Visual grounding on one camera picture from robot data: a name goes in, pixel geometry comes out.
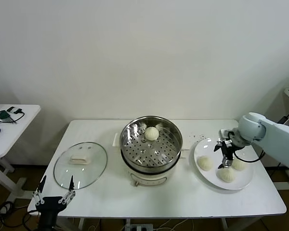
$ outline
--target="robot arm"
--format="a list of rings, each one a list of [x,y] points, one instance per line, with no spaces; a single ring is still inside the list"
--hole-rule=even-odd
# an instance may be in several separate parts
[[[248,113],[240,119],[238,128],[220,130],[219,136],[215,151],[222,149],[223,162],[220,167],[229,167],[232,154],[252,143],[289,167],[289,126],[275,123],[257,113]]]

